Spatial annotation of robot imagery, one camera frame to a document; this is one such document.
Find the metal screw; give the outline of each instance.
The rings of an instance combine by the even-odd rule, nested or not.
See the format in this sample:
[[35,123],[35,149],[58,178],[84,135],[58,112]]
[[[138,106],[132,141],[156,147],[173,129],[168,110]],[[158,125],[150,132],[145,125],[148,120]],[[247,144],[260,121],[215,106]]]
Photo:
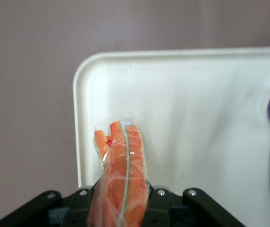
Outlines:
[[83,196],[83,195],[86,195],[87,194],[87,191],[86,190],[82,190],[79,195]]
[[194,189],[190,189],[188,191],[188,193],[191,195],[191,196],[196,196],[197,195],[197,192],[194,190]]
[[165,191],[163,189],[158,190],[158,195],[165,196]]
[[52,199],[52,198],[54,198],[56,195],[53,193],[53,192],[51,192],[48,196],[47,196],[47,198],[48,199]]

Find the white tray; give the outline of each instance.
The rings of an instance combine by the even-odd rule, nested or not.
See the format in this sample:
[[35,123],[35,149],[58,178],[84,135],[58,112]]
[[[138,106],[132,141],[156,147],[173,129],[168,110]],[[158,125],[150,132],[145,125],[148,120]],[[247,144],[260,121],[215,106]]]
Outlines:
[[125,115],[152,185],[201,188],[244,225],[270,226],[270,48],[102,53],[73,86],[79,186],[102,173],[95,125]]

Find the gray wall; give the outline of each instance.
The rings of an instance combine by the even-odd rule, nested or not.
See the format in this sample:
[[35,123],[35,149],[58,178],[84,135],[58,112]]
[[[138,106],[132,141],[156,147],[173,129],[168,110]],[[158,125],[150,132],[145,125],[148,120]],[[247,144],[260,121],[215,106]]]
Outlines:
[[72,81],[97,52],[270,46],[270,0],[0,0],[0,218],[77,189]]

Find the orange food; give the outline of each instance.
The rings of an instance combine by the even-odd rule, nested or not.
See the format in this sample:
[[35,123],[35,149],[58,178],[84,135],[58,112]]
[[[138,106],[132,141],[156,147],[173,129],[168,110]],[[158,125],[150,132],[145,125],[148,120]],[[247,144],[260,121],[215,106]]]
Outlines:
[[89,227],[140,227],[148,201],[143,145],[136,126],[110,126],[111,136],[95,132],[104,173],[96,185],[87,219]]

